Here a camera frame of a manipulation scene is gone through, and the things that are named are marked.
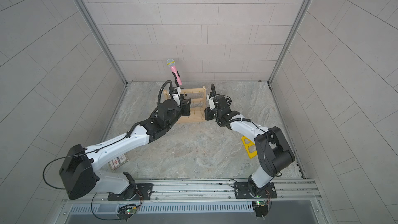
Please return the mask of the small printed card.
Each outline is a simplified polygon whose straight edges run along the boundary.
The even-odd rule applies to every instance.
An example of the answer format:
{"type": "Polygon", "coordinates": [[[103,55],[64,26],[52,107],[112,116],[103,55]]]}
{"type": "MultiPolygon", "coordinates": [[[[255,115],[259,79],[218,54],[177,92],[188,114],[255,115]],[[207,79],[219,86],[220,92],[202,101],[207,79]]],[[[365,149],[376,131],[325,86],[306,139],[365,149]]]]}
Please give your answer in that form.
{"type": "Polygon", "coordinates": [[[129,158],[127,156],[126,153],[117,156],[116,158],[113,158],[108,164],[109,167],[112,171],[117,170],[119,167],[121,167],[122,165],[124,165],[125,163],[127,163],[129,161],[129,158]]]}

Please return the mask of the black microphone stand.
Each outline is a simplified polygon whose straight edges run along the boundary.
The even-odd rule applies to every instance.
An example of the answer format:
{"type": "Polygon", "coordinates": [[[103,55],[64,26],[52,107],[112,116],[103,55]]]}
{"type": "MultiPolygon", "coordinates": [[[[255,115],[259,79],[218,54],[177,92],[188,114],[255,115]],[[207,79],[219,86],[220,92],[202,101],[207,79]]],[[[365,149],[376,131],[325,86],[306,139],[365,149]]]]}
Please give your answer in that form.
{"type": "Polygon", "coordinates": [[[173,76],[175,78],[176,87],[181,87],[182,80],[180,78],[180,75],[179,75],[178,71],[173,71],[172,74],[173,74],[173,76]]]}

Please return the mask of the aluminium corner frame post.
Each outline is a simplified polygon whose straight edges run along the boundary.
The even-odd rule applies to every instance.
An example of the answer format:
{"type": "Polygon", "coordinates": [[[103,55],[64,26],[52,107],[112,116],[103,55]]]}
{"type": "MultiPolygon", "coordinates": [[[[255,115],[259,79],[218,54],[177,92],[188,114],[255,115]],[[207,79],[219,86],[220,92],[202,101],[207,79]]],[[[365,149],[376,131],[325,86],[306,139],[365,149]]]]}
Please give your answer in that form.
{"type": "Polygon", "coordinates": [[[305,17],[305,15],[306,15],[306,13],[307,13],[310,5],[311,5],[311,2],[312,2],[312,0],[303,0],[303,3],[302,3],[302,5],[301,5],[301,7],[300,7],[300,9],[299,9],[299,11],[297,13],[297,16],[296,16],[296,18],[294,20],[292,28],[291,28],[291,30],[290,30],[290,32],[288,34],[288,37],[287,37],[287,39],[285,41],[285,44],[283,45],[283,48],[282,48],[282,50],[281,50],[281,52],[279,54],[278,60],[277,60],[277,62],[275,64],[275,67],[274,67],[274,69],[273,69],[273,71],[271,73],[271,76],[270,76],[269,80],[267,81],[268,86],[269,86],[270,89],[272,88],[272,83],[274,82],[274,80],[276,78],[276,75],[277,75],[277,73],[278,73],[278,71],[279,71],[279,69],[280,69],[280,67],[282,65],[282,62],[283,62],[285,56],[287,55],[287,53],[289,51],[289,48],[290,48],[290,46],[291,46],[291,44],[292,44],[292,42],[293,42],[293,40],[294,40],[299,28],[300,28],[300,25],[301,25],[302,21],[304,20],[304,17],[305,17]]]}
{"type": "Polygon", "coordinates": [[[98,45],[100,46],[101,50],[107,57],[107,59],[111,62],[112,66],[115,68],[117,74],[121,78],[123,84],[125,86],[128,85],[128,82],[123,75],[119,65],[117,64],[111,50],[109,49],[108,45],[106,44],[106,41],[101,34],[98,26],[96,25],[94,19],[92,18],[91,14],[89,13],[89,9],[87,8],[85,2],[83,0],[73,0],[75,5],[77,6],[78,10],[80,11],[84,21],[88,25],[89,29],[91,30],[95,40],[97,41],[98,45]]]}

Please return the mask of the pink toy microphone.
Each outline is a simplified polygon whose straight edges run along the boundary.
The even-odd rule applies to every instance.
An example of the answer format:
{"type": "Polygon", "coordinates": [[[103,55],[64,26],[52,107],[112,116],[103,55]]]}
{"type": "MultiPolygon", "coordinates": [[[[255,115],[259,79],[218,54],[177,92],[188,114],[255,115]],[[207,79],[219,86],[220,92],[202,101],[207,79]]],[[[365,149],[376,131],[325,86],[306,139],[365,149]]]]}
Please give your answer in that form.
{"type": "Polygon", "coordinates": [[[166,63],[172,72],[178,71],[178,69],[176,68],[176,63],[175,63],[174,59],[168,59],[166,63]]]}

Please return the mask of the aluminium corner frame post right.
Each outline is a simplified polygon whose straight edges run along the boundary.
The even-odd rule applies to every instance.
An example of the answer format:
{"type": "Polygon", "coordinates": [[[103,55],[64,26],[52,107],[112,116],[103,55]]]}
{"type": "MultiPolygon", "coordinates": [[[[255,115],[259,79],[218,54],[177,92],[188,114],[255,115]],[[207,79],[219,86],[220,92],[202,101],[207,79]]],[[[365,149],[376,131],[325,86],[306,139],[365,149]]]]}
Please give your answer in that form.
{"type": "Polygon", "coordinates": [[[273,71],[271,73],[271,76],[270,76],[269,80],[267,81],[268,86],[269,86],[270,89],[272,88],[272,83],[274,82],[274,80],[276,78],[276,75],[277,75],[277,73],[278,73],[278,71],[279,71],[279,69],[280,69],[280,67],[282,65],[282,62],[283,62],[285,56],[287,55],[287,53],[289,51],[289,48],[290,48],[290,46],[291,46],[291,44],[292,44],[292,42],[293,42],[293,40],[294,40],[299,28],[300,28],[300,25],[301,25],[302,21],[304,20],[304,17],[305,17],[305,15],[306,15],[306,13],[307,13],[310,5],[311,5],[311,2],[312,2],[312,0],[303,0],[303,3],[302,3],[302,5],[301,5],[301,7],[300,7],[300,9],[299,9],[299,11],[297,13],[297,16],[296,16],[296,18],[294,20],[292,28],[291,28],[291,30],[290,30],[290,32],[288,34],[288,37],[287,37],[287,39],[285,41],[285,44],[283,45],[283,48],[282,48],[282,50],[281,50],[281,52],[279,54],[278,60],[277,60],[277,62],[275,64],[275,67],[274,67],[274,69],[273,69],[273,71]]]}

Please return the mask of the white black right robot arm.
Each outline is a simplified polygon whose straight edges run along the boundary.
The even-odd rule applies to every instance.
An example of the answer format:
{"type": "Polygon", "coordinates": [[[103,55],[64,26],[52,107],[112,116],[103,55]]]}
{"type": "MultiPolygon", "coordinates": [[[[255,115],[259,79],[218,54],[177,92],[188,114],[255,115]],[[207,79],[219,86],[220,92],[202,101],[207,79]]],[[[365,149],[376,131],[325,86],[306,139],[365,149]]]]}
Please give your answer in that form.
{"type": "Polygon", "coordinates": [[[207,95],[209,107],[205,110],[206,120],[215,120],[218,126],[240,133],[253,141],[259,160],[258,169],[249,176],[248,188],[253,197],[264,197],[267,187],[283,169],[295,162],[294,152],[278,127],[265,128],[245,118],[240,112],[232,111],[232,100],[216,92],[211,84],[207,95]]]}

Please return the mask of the aluminium corner frame post left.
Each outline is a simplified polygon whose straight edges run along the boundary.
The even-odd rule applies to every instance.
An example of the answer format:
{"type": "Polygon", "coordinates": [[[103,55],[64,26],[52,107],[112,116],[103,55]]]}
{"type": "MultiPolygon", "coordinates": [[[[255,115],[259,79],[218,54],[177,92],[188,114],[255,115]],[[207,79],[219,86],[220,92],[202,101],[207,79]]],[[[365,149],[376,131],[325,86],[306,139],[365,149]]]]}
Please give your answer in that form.
{"type": "Polygon", "coordinates": [[[100,46],[101,50],[107,57],[107,59],[111,62],[112,66],[115,68],[117,74],[121,78],[123,84],[125,86],[128,85],[128,82],[123,75],[119,65],[117,64],[111,50],[109,49],[108,45],[106,44],[106,41],[101,34],[98,26],[96,25],[94,19],[92,18],[91,14],[89,13],[89,9],[87,8],[85,2],[83,0],[73,0],[75,5],[77,6],[78,10],[80,11],[84,21],[88,25],[89,29],[91,30],[95,40],[97,41],[98,45],[100,46]]]}

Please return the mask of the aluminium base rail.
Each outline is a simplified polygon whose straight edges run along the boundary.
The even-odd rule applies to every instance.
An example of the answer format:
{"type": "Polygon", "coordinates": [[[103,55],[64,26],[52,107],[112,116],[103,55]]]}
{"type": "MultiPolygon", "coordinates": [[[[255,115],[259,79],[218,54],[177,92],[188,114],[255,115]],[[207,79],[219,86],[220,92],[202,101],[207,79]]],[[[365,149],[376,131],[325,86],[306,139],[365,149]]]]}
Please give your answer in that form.
{"type": "Polygon", "coordinates": [[[274,179],[262,196],[249,192],[243,179],[140,180],[130,200],[109,193],[88,194],[78,200],[64,198],[67,214],[115,216],[126,206],[127,216],[163,213],[255,213],[264,217],[278,202],[309,202],[321,199],[314,180],[274,179]]]}

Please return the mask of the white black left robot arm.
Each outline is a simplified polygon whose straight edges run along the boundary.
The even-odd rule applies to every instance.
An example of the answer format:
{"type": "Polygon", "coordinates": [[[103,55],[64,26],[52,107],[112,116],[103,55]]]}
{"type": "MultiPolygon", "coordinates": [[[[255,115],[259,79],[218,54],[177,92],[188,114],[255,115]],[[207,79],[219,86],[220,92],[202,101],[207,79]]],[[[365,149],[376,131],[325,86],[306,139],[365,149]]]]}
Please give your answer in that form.
{"type": "Polygon", "coordinates": [[[159,92],[150,117],[133,124],[126,134],[96,145],[78,144],[69,149],[61,158],[59,170],[69,199],[80,199],[91,192],[108,192],[123,200],[136,196],[137,184],[130,173],[112,173],[101,168],[114,158],[161,138],[182,116],[190,115],[191,100],[181,94],[181,84],[180,78],[174,83],[167,80],[161,89],[169,85],[170,98],[162,101],[159,92]]]}

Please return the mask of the wooden jewelry display stand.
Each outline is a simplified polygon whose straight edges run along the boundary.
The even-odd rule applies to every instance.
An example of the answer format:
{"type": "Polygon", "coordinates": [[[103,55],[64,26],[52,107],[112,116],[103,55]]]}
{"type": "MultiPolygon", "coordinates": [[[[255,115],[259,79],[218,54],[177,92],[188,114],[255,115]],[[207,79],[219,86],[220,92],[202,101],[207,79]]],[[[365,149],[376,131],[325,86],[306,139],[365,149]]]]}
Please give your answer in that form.
{"type": "Polygon", "coordinates": [[[206,109],[206,87],[202,88],[181,88],[181,96],[191,99],[190,116],[182,116],[177,123],[191,123],[205,121],[204,111],[206,109]]]}

